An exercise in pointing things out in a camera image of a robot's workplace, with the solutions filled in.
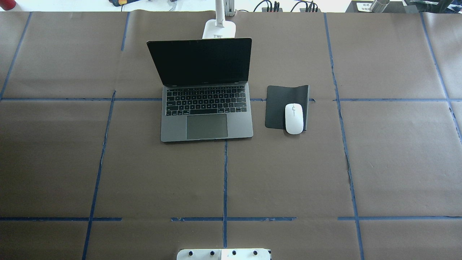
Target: black screen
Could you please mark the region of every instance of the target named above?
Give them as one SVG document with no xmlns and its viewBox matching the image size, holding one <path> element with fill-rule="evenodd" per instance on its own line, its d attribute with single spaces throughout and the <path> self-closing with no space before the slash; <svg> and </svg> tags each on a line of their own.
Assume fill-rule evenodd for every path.
<svg viewBox="0 0 462 260">
<path fill-rule="evenodd" d="M 251 38 L 147 42 L 166 86 L 249 80 Z"/>
</svg>

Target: red cup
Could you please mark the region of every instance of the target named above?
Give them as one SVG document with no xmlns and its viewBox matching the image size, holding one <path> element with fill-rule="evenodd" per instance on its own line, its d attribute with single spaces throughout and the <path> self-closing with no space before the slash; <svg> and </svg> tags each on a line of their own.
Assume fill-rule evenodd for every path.
<svg viewBox="0 0 462 260">
<path fill-rule="evenodd" d="M 3 8 L 3 10 L 5 11 L 11 10 L 15 6 L 16 6 L 15 0 L 0 0 L 0 7 Z"/>
</svg>

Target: space bar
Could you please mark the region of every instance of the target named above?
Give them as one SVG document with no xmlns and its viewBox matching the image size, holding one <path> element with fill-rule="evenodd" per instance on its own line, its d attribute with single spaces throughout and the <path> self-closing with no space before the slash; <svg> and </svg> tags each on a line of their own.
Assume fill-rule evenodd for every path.
<svg viewBox="0 0 462 260">
<path fill-rule="evenodd" d="M 215 114 L 218 113 L 218 109 L 193 109 L 189 111 L 190 115 L 198 115 L 198 114 Z"/>
</svg>

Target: laptop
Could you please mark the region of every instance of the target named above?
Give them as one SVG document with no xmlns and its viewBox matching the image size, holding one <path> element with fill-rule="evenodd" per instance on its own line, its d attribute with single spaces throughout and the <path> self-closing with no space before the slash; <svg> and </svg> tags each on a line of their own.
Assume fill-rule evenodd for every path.
<svg viewBox="0 0 462 260">
<path fill-rule="evenodd" d="M 163 84 L 163 142 L 252 137 L 251 38 L 147 42 Z"/>
</svg>

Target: white mouse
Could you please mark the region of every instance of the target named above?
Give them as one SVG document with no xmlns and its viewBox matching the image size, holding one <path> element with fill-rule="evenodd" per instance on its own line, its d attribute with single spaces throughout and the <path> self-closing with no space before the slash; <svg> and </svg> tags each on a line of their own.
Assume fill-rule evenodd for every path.
<svg viewBox="0 0 462 260">
<path fill-rule="evenodd" d="M 298 135 L 303 131 L 302 105 L 297 103 L 286 105 L 286 131 L 291 135 Z"/>
</svg>

